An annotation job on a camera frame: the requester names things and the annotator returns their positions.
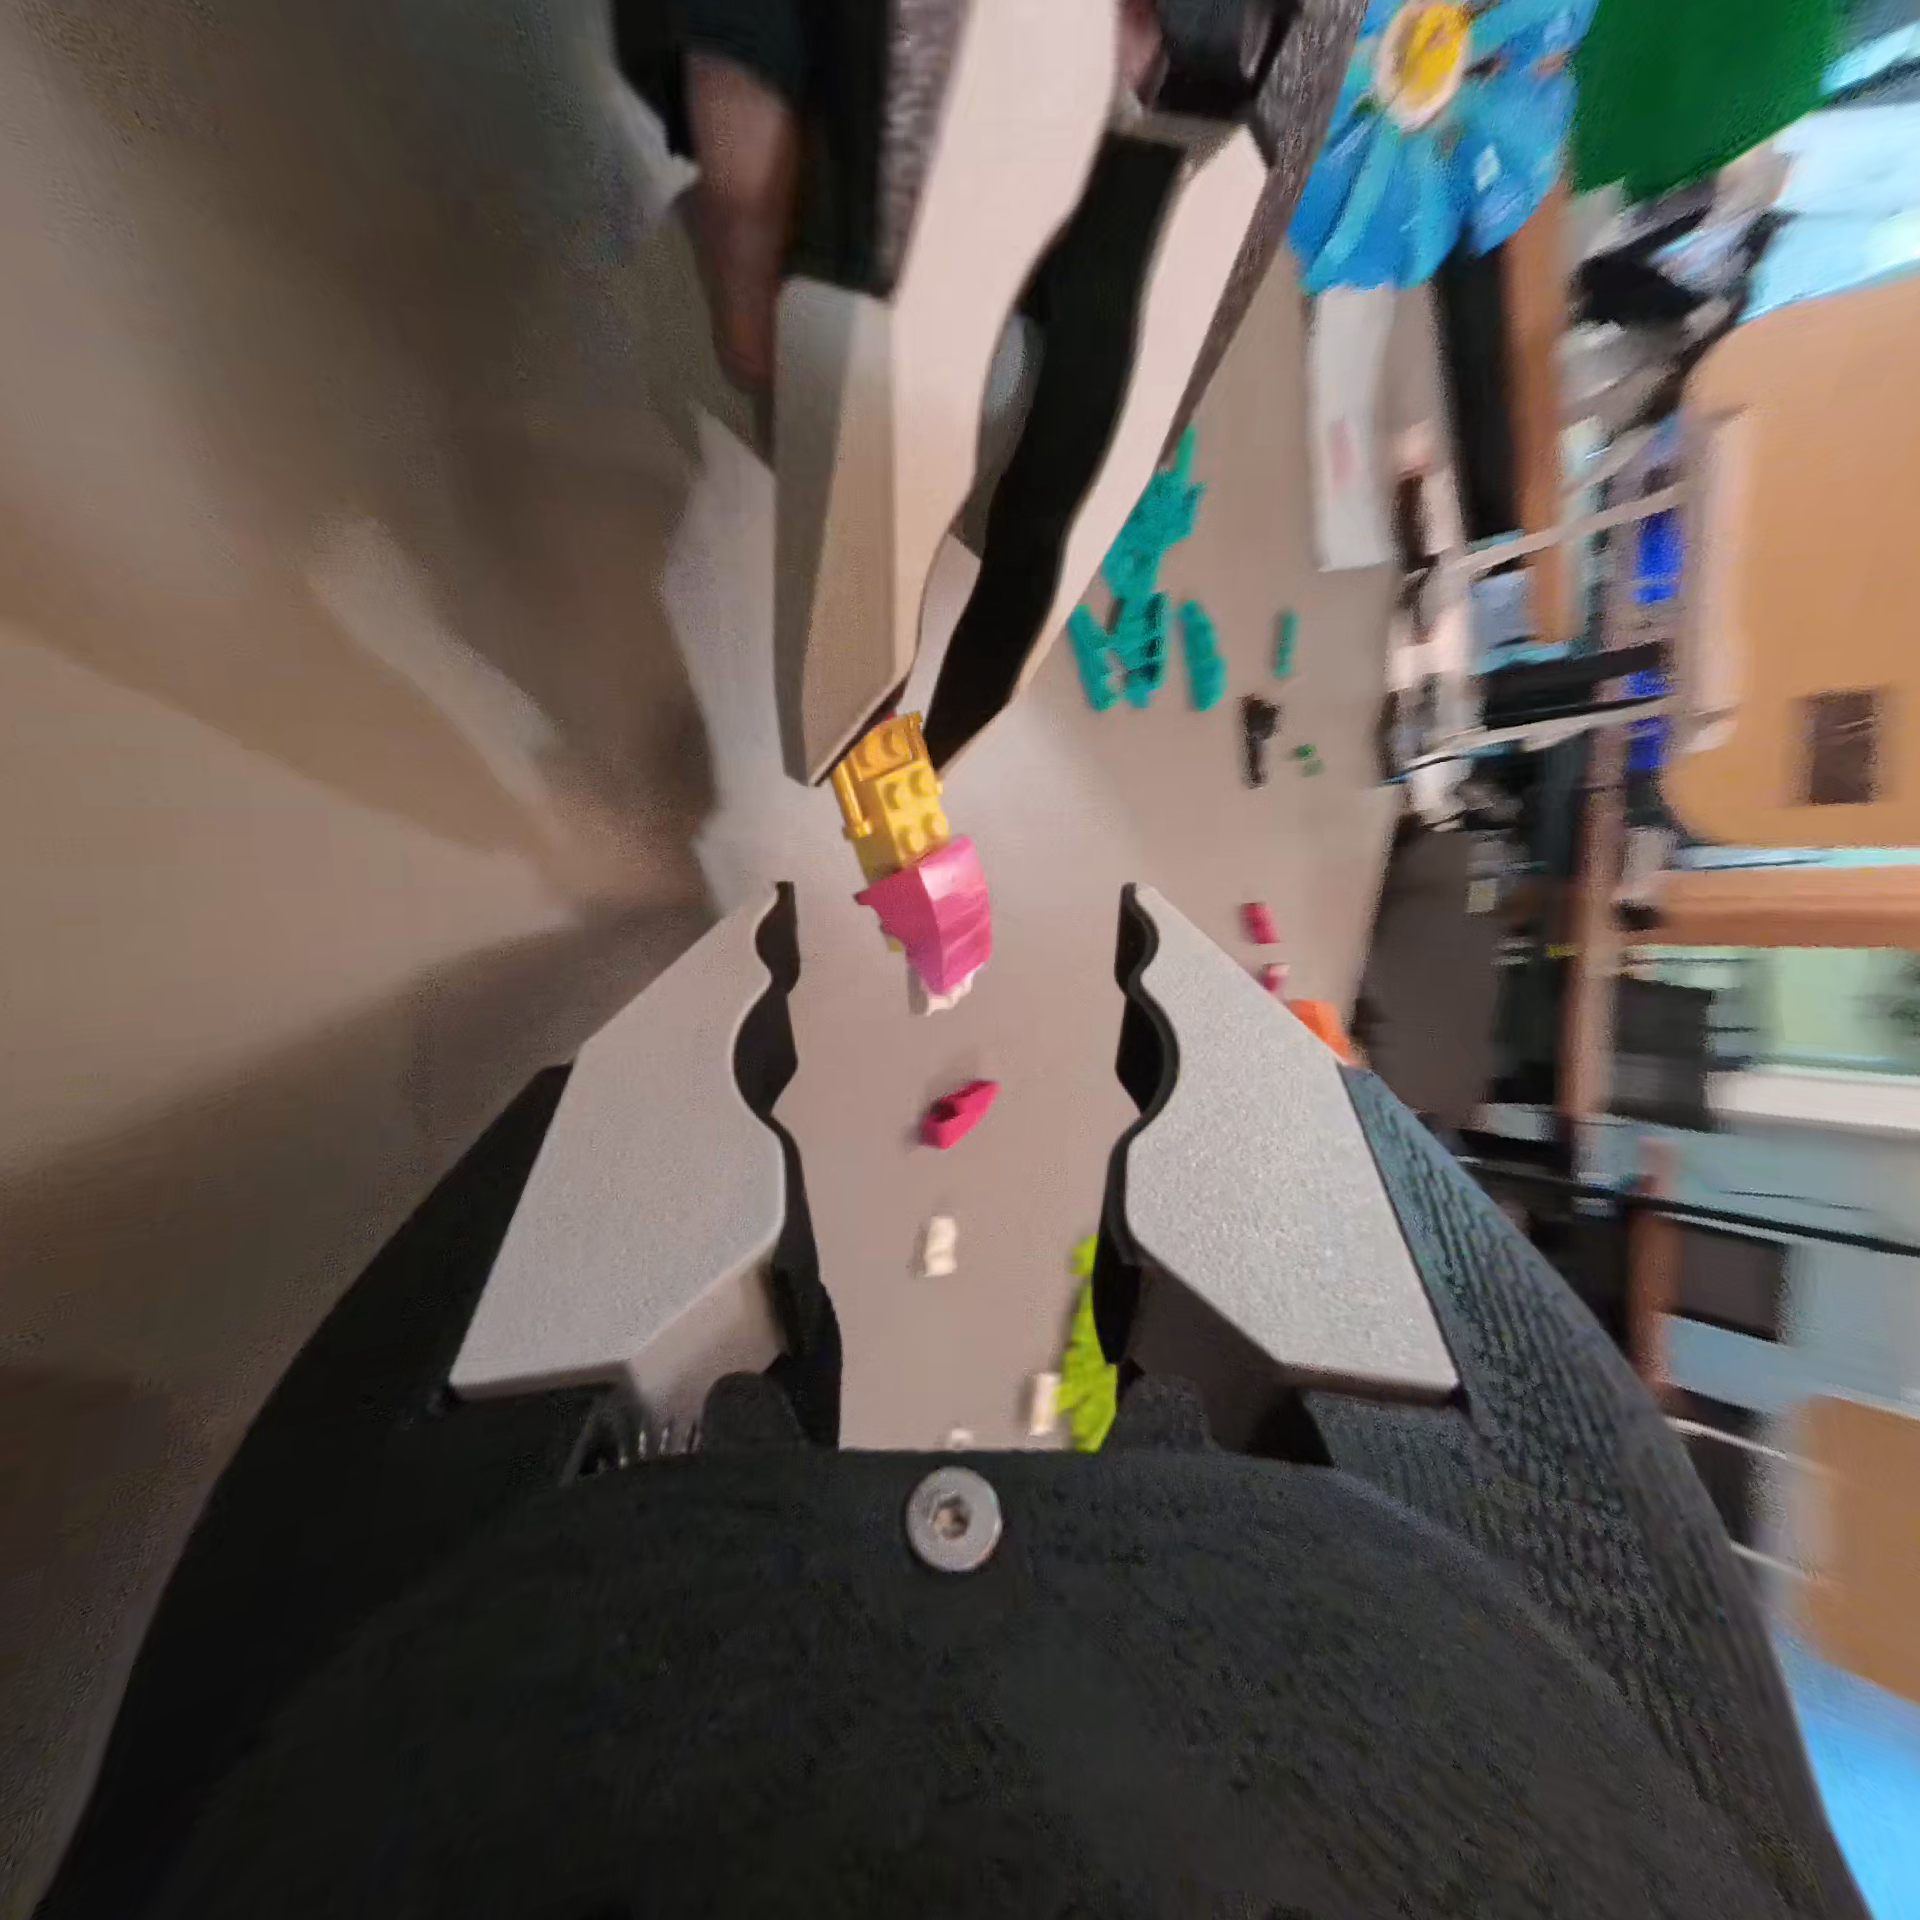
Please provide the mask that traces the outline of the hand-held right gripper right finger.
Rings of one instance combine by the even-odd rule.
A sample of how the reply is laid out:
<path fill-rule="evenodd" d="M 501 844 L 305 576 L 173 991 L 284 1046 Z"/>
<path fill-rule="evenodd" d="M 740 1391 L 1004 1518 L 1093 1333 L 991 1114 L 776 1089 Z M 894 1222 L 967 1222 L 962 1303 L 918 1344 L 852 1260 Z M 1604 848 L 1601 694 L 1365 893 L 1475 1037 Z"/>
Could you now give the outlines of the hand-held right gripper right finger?
<path fill-rule="evenodd" d="M 1116 1135 L 1095 1254 L 1103 1356 L 1216 1404 L 1326 1391 L 1446 1404 L 1457 1366 L 1348 1068 L 1153 887 L 1116 904 Z"/>

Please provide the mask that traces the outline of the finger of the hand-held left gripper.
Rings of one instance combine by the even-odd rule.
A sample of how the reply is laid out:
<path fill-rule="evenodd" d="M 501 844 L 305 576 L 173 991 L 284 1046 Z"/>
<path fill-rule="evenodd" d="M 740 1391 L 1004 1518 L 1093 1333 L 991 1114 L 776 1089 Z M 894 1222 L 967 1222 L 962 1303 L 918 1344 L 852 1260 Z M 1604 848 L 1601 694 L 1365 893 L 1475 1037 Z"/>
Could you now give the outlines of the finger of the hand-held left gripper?
<path fill-rule="evenodd" d="M 1030 683 L 1178 436 L 1265 184 L 1248 135 L 1103 143 L 1033 277 L 1036 375 L 923 716 L 931 757 L 959 756 Z"/>
<path fill-rule="evenodd" d="M 776 302 L 772 687 L 785 772 L 822 783 L 920 651 L 972 492 L 1001 334 L 1108 131 L 1116 5 L 965 5 L 892 292 Z"/>

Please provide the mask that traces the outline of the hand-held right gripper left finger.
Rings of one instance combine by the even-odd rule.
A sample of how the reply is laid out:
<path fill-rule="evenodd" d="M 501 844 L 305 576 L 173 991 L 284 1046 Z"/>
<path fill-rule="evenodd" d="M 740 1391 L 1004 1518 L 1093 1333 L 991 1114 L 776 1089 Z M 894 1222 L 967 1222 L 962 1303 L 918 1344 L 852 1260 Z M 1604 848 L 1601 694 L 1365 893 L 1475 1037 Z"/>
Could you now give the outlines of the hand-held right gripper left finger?
<path fill-rule="evenodd" d="M 838 1427 L 838 1315 L 798 1148 L 787 882 L 715 925 L 574 1056 L 450 1389 L 611 1387 L 642 1429 L 697 1429 L 730 1377 L 771 1374 L 800 1429 Z"/>

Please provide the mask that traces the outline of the yellow and pink lego assembly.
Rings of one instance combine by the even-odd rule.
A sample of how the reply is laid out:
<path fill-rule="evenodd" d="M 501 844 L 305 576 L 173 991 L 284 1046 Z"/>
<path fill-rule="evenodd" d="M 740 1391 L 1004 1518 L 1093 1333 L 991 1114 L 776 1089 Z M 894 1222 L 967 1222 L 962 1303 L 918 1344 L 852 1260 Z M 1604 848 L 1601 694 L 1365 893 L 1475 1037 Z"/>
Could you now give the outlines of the yellow and pink lego assembly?
<path fill-rule="evenodd" d="M 991 956 L 991 903 L 972 840 L 948 822 L 921 716 L 878 720 L 831 767 L 830 786 L 861 874 L 853 898 L 902 956 L 910 1010 L 958 1007 Z"/>

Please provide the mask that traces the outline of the cluster of lime green lego pieces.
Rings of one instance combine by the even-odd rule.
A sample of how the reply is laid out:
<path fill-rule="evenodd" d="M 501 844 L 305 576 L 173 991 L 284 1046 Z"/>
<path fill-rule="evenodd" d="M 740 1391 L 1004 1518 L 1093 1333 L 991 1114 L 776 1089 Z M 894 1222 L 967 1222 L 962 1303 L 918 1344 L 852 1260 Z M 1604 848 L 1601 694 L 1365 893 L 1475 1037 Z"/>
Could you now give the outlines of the cluster of lime green lego pieces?
<path fill-rule="evenodd" d="M 1116 1365 L 1107 1360 L 1095 1315 L 1096 1252 L 1099 1236 L 1093 1234 L 1073 1247 L 1069 1260 L 1075 1294 L 1056 1406 L 1075 1452 L 1099 1452 L 1116 1421 Z"/>

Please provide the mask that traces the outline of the pile of teal lego pieces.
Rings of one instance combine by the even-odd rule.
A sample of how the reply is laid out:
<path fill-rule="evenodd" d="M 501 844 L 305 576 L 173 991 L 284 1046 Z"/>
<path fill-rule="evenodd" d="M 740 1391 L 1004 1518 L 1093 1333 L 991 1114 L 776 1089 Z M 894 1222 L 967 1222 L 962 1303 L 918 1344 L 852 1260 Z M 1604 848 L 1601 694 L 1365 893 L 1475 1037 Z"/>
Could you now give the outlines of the pile of teal lego pieces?
<path fill-rule="evenodd" d="M 1070 659 L 1095 713 L 1151 708 L 1173 667 L 1195 713 L 1212 711 L 1227 696 L 1227 664 L 1211 614 L 1162 587 L 1164 556 L 1193 533 L 1204 494 L 1193 472 L 1195 450 L 1188 425 L 1108 547 L 1099 571 L 1110 600 L 1107 616 L 1079 606 L 1069 617 Z"/>

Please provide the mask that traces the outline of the person's left hand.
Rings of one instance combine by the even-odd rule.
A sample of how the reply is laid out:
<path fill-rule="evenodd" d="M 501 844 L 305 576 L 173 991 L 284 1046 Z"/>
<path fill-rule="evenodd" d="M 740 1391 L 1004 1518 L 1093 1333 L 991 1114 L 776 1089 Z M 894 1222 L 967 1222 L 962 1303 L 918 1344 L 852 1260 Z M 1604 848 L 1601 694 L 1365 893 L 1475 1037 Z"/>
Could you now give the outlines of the person's left hand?
<path fill-rule="evenodd" d="M 726 381 L 751 395 L 772 382 L 776 302 L 800 172 L 796 110 L 746 66 L 686 61 L 695 181 L 686 226 Z"/>

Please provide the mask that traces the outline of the white paper sheet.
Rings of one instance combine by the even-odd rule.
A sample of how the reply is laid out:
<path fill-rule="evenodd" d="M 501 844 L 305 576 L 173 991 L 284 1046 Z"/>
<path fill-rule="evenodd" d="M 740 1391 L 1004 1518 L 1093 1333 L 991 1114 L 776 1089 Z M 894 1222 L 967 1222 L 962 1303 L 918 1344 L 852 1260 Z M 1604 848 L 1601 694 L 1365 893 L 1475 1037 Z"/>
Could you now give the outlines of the white paper sheet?
<path fill-rule="evenodd" d="M 1314 298 L 1306 346 L 1314 556 L 1358 573 L 1394 555 L 1387 509 L 1407 434 L 1437 436 L 1443 379 L 1428 289 Z"/>

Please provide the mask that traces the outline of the blue flower printed box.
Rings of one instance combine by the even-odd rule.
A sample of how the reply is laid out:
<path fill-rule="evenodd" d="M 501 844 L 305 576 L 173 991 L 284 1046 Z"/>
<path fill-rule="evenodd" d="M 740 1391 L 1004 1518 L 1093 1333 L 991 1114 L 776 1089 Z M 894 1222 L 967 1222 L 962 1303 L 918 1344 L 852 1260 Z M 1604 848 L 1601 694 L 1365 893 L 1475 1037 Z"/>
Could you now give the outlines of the blue flower printed box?
<path fill-rule="evenodd" d="M 1594 2 L 1375 2 L 1287 228 L 1308 298 L 1413 287 L 1561 176 Z"/>

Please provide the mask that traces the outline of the green board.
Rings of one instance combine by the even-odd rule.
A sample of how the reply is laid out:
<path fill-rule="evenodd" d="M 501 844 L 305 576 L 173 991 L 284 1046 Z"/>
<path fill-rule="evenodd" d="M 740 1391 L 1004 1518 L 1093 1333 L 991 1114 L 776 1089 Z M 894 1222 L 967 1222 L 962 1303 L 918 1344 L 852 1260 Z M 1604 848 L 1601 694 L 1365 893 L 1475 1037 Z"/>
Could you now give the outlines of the green board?
<path fill-rule="evenodd" d="M 1822 98 L 1842 2 L 1599 2 L 1574 54 L 1572 196 L 1647 203 L 1762 147 Z"/>

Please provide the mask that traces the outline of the brown cardboard box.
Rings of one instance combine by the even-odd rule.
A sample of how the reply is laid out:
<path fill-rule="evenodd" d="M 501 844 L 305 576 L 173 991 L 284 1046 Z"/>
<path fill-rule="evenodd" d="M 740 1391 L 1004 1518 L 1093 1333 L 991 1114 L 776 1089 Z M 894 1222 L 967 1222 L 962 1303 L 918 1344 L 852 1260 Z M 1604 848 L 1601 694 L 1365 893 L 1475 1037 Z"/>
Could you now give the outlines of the brown cardboard box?
<path fill-rule="evenodd" d="M 1917 277 L 1740 323 L 1681 404 L 1676 708 L 1695 835 L 1917 841 Z"/>

